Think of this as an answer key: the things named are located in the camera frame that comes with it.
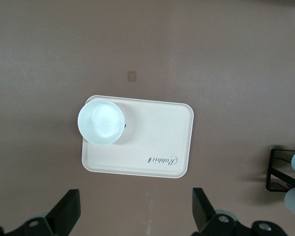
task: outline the gray brown surface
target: gray brown surface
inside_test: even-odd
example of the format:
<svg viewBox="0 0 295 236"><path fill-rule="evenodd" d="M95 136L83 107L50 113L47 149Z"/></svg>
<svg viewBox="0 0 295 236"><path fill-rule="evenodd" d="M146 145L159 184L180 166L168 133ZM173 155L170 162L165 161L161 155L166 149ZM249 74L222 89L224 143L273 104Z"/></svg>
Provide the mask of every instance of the gray brown surface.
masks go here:
<svg viewBox="0 0 295 236"><path fill-rule="evenodd" d="M85 170L76 120L95 94L189 104L186 175ZM79 188L71 235L188 236L202 187L244 225L269 220L295 236L284 194L265 191L273 145L295 148L295 1L0 1L7 231Z"/></svg>

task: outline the white tray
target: white tray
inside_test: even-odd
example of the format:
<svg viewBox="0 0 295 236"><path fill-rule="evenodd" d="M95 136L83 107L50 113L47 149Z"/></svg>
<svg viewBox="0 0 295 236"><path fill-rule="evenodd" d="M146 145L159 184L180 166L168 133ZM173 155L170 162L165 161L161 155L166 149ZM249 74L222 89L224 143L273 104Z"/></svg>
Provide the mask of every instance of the white tray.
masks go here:
<svg viewBox="0 0 295 236"><path fill-rule="evenodd" d="M97 146L83 139L82 164L92 172L182 177L188 167L193 111L182 103L120 97L107 99L122 110L126 127L113 144Z"/></svg>

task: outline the logo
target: logo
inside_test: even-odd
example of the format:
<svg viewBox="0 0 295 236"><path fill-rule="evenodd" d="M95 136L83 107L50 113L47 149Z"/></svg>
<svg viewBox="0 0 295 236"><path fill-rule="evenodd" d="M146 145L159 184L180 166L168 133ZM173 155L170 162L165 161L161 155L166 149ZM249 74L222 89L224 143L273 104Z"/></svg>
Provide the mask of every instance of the logo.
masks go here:
<svg viewBox="0 0 295 236"><path fill-rule="evenodd" d="M167 165L174 165L178 162L178 158L176 156L171 156L170 158L152 158L150 157L147 161L148 163L155 163L155 164L167 164Z"/></svg>

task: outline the bolt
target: bolt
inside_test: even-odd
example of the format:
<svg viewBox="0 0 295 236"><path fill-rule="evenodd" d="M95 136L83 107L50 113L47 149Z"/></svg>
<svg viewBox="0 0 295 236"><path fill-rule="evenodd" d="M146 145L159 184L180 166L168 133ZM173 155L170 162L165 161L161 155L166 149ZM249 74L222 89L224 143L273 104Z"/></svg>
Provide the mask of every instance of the bolt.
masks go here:
<svg viewBox="0 0 295 236"><path fill-rule="evenodd" d="M228 223L229 222L229 219L224 215L219 216L218 219L223 223Z"/></svg>
<svg viewBox="0 0 295 236"><path fill-rule="evenodd" d="M270 225L266 224L266 223L260 223L259 224L260 229L265 230L265 231L271 231L271 227Z"/></svg>

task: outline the bowl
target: bowl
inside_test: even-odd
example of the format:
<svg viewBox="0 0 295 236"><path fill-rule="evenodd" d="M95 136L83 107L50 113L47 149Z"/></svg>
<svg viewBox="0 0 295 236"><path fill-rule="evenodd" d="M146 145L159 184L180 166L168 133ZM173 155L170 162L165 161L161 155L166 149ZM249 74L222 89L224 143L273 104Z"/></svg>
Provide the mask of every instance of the bowl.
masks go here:
<svg viewBox="0 0 295 236"><path fill-rule="evenodd" d="M124 116L112 101L96 99L80 110L78 128L89 143L109 145L119 139L124 130Z"/></svg>

